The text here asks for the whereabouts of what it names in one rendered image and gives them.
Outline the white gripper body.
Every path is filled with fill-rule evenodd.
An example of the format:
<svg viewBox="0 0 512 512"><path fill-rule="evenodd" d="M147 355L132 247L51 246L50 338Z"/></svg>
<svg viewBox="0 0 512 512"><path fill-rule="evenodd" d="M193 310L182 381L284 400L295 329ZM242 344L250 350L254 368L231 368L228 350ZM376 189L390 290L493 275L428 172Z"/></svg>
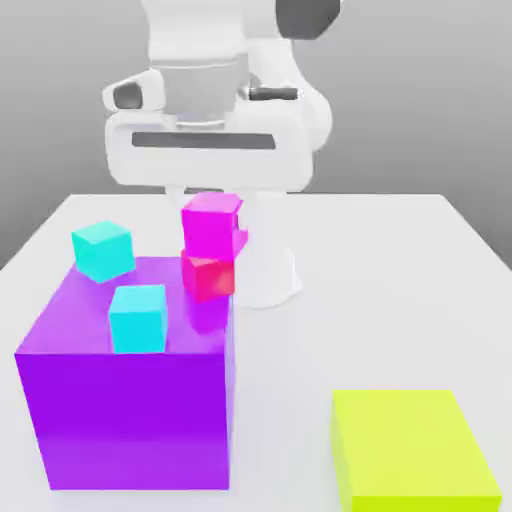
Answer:
<svg viewBox="0 0 512 512"><path fill-rule="evenodd" d="M237 109L222 128L193 130L160 112L120 112L105 147L122 185L300 191L313 174L307 131L290 109Z"/></svg>

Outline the large purple box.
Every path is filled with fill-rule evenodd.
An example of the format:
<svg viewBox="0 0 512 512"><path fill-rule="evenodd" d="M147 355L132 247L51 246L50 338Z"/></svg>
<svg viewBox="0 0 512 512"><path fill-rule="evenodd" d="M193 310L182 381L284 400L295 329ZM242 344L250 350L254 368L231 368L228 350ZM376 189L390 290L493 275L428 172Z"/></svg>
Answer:
<svg viewBox="0 0 512 512"><path fill-rule="evenodd" d="M161 353L117 354L115 290L164 285ZM70 270L17 348L16 364L54 490L225 490L235 391L233 303L198 303L176 257L140 257L97 284Z"/></svg>

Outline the small red cube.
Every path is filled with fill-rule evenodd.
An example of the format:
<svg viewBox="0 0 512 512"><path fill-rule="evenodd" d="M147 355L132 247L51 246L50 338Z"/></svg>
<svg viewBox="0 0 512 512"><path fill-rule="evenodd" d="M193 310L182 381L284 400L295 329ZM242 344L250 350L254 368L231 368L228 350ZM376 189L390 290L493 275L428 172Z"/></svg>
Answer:
<svg viewBox="0 0 512 512"><path fill-rule="evenodd" d="M181 270L186 290L197 302L205 302L235 292L233 261L191 257L181 251Z"/></svg>

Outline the small magenta cube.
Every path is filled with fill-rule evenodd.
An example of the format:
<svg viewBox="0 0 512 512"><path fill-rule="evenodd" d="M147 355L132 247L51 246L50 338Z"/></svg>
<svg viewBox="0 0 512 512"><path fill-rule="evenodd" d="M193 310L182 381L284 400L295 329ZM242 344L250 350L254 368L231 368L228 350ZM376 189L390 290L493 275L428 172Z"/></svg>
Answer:
<svg viewBox="0 0 512 512"><path fill-rule="evenodd" d="M236 194L200 192L181 210L185 251L191 257L233 261Z"/></svg>

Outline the large yellow-green box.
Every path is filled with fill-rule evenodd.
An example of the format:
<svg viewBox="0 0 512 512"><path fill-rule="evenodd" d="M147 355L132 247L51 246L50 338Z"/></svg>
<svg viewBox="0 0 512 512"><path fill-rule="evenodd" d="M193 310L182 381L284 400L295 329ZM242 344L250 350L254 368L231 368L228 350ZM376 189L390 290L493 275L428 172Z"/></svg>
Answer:
<svg viewBox="0 0 512 512"><path fill-rule="evenodd" d="M342 512L499 512L449 390L336 390L330 434Z"/></svg>

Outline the small cyan cube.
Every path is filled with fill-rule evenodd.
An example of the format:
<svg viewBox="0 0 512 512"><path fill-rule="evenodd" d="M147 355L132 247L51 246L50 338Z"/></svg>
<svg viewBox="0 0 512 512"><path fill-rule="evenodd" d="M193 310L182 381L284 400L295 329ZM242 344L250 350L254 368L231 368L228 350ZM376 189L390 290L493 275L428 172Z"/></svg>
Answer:
<svg viewBox="0 0 512 512"><path fill-rule="evenodd" d="M163 284L116 288L108 311L113 351L146 354L165 351L168 308Z"/></svg>
<svg viewBox="0 0 512 512"><path fill-rule="evenodd" d="M71 233L77 270L104 283L135 269L131 232L111 221L101 221Z"/></svg>

